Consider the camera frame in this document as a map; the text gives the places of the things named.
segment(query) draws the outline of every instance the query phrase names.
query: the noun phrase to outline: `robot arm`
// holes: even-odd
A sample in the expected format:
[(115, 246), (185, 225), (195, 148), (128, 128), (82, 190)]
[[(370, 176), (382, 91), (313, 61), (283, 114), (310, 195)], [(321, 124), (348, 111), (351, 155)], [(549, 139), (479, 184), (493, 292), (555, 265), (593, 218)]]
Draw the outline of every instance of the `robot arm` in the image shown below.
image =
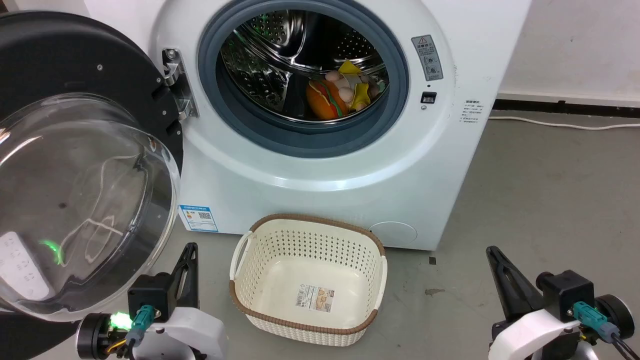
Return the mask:
[(543, 348), (580, 322), (563, 323), (547, 310), (541, 309), (521, 317), (504, 329), (489, 350), (489, 360), (522, 360)]
[(492, 327), (489, 360), (597, 360), (597, 340), (640, 359), (623, 341), (635, 325), (620, 299), (595, 297), (593, 283), (571, 270), (540, 274), (541, 296), (500, 249), (486, 254), (506, 318)]
[(128, 291), (125, 323), (89, 314), (76, 332), (81, 359), (111, 354), (131, 360), (224, 360), (222, 322), (199, 310), (197, 244), (189, 243), (171, 274), (141, 275)]

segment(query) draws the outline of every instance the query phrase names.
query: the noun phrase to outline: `brown basket rim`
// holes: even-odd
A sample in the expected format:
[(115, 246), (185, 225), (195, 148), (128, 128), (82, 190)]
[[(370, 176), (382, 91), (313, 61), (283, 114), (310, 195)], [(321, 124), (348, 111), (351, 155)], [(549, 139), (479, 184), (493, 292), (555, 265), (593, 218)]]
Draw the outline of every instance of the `brown basket rim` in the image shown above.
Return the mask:
[(265, 223), (267, 223), (269, 221), (272, 221), (272, 220), (299, 220), (299, 221), (306, 221), (306, 222), (315, 222), (317, 224), (330, 225), (330, 226), (341, 227), (343, 229), (351, 230), (351, 231), (354, 231), (356, 233), (360, 233), (360, 234), (370, 238), (371, 241), (373, 241), (373, 243), (376, 244), (376, 246), (378, 247), (378, 251), (380, 251), (380, 256), (384, 256), (385, 255), (385, 248), (382, 245), (382, 242), (380, 241), (380, 239), (378, 239), (378, 237), (376, 235), (374, 235), (369, 230), (363, 229), (362, 227), (359, 227), (359, 226), (348, 224), (346, 222), (341, 222), (341, 221), (336, 221), (336, 220), (329, 220), (329, 219), (321, 218), (321, 217), (312, 217), (310, 215), (299, 215), (299, 214), (273, 214), (273, 215), (268, 215), (268, 216), (258, 220), (255, 224), (253, 224), (251, 226), (251, 229), (250, 229), (251, 232), (255, 233), (255, 231), (258, 229), (258, 227), (260, 227), (260, 226), (264, 225)]
[[(307, 222), (315, 222), (318, 224), (324, 224), (324, 225), (330, 225), (330, 226), (335, 226), (335, 227), (341, 227), (343, 229), (347, 229), (347, 230), (351, 230), (354, 231), (356, 233), (360, 233), (362, 235), (365, 235), (366, 237), (370, 238), (371, 241), (373, 241), (378, 250), (380, 251), (380, 256), (385, 256), (385, 248), (382, 246), (382, 242), (380, 242), (380, 239), (378, 239), (377, 236), (375, 236), (372, 232), (365, 230), (361, 227), (355, 226), (355, 225), (351, 225), (351, 224), (347, 224), (345, 222), (340, 222), (340, 221), (336, 221), (336, 220), (329, 220), (329, 219), (325, 219), (325, 218), (321, 218), (321, 217), (313, 217), (313, 216), (309, 216), (309, 215), (298, 215), (298, 214), (273, 214), (273, 215), (268, 215), (260, 220), (258, 220), (255, 224), (253, 224), (253, 226), (251, 226), (251, 232), (254, 233), (258, 227), (260, 227), (261, 225), (265, 224), (266, 222), (272, 221), (272, 220), (300, 220), (300, 221), (307, 221)], [(373, 311), (371, 311), (371, 314), (369, 314), (369, 316), (364, 320), (364, 322), (362, 322), (360, 325), (357, 325), (356, 327), (352, 327), (350, 329), (338, 329), (338, 328), (333, 328), (333, 327), (322, 327), (322, 326), (313, 326), (313, 325), (305, 325), (303, 323), (298, 323), (298, 322), (292, 322), (292, 321), (288, 321), (288, 320), (284, 320), (284, 319), (280, 319), (280, 318), (276, 318), (274, 316), (268, 316), (265, 315), (263, 313), (259, 313), (257, 311), (251, 310), (248, 307), (244, 306), (241, 302), (240, 299), (238, 298), (237, 294), (236, 294), (236, 282), (233, 280), (229, 280), (229, 293), (231, 294), (231, 299), (233, 300), (234, 304), (236, 305), (236, 307), (238, 308), (238, 310), (242, 311), (244, 314), (248, 315), (248, 316), (253, 316), (254, 318), (258, 318), (267, 322), (271, 322), (271, 323), (275, 323), (277, 325), (283, 325), (286, 327), (292, 327), (294, 329), (299, 329), (299, 330), (303, 330), (303, 331), (312, 331), (312, 332), (320, 332), (320, 333), (324, 333), (324, 334), (334, 334), (334, 335), (351, 335), (351, 334), (356, 334), (360, 331), (363, 331), (364, 329), (366, 329), (369, 325), (371, 325), (371, 323), (373, 323), (373, 320), (376, 318), (376, 315), (378, 314), (378, 310), (377, 309), (373, 309)]]

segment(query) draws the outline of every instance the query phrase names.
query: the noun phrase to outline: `gray floor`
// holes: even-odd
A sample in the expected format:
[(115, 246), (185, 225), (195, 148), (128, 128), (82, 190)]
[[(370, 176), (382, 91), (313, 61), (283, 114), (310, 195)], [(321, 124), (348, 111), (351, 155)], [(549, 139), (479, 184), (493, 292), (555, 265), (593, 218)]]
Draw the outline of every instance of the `gray floor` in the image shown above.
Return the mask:
[[(507, 115), (500, 112), (495, 115)], [(587, 126), (635, 122), (509, 113)], [(640, 313), (633, 285), (640, 254), (640, 129), (580, 131), (490, 121), (440, 244), (433, 252), (388, 250), (385, 298), (365, 336), (348, 348), (308, 345), (254, 328), (228, 295), (238, 236), (189, 233), (178, 224), (157, 270), (171, 270), (183, 245), (200, 246), (202, 310), (222, 319), (229, 359), (486, 359), (502, 309), (484, 255), (498, 245), (530, 279), (572, 269)], [(437, 265), (429, 264), (429, 257)], [(114, 309), (125, 310), (125, 301)], [(630, 345), (640, 350), (640, 336)], [(68, 340), (37, 359), (75, 359)], [(607, 344), (601, 359), (619, 355)]]

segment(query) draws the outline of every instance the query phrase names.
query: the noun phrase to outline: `power cord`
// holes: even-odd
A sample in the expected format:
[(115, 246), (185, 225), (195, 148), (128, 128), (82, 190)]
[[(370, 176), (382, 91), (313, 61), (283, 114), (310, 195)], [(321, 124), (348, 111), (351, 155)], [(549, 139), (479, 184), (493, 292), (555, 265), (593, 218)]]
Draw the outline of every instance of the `power cord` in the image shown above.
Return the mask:
[(579, 130), (609, 130), (609, 129), (619, 129), (622, 127), (640, 127), (640, 124), (616, 124), (616, 125), (608, 125), (608, 126), (600, 126), (600, 127), (589, 127), (589, 126), (579, 126), (573, 124), (555, 124), (552, 122), (543, 122), (537, 120), (531, 120), (524, 117), (516, 117), (516, 116), (491, 116), (489, 120), (516, 120), (516, 121), (524, 121), (530, 122), (531, 124), (544, 125), (544, 126), (554, 126), (554, 127), (570, 127), (572, 129)]

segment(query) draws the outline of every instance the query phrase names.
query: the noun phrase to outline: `sticker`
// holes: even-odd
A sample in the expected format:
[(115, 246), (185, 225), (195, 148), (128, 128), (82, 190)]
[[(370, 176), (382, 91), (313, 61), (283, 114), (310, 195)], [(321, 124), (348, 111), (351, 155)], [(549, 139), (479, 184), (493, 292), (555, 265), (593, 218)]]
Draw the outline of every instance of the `sticker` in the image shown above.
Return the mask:
[(301, 284), (298, 288), (296, 306), (309, 310), (331, 313), (331, 304), (335, 291), (320, 286)]
[(482, 116), (482, 112), (484, 111), (484, 105), (480, 103), (478, 100), (467, 100), (465, 101), (465, 105), (462, 108), (462, 114), (460, 114), (460, 118), (458, 122), (466, 122), (469, 124), (477, 124), (480, 120), (486, 120), (484, 116)]
[(442, 79), (440, 57), (438, 56), (436, 45), (433, 43), (433, 39), (431, 39), (431, 35), (411, 38), (411, 41), (413, 42), (415, 50), (418, 52), (424, 77), (427, 81)]
[(184, 218), (187, 219), (190, 230), (209, 231), (210, 233), (218, 232), (218, 226), (213, 220), (211, 209), (207, 206), (180, 205), (180, 209), (184, 214)]
[(26, 300), (44, 300), (51, 292), (20, 236), (13, 231), (0, 236), (0, 278)]

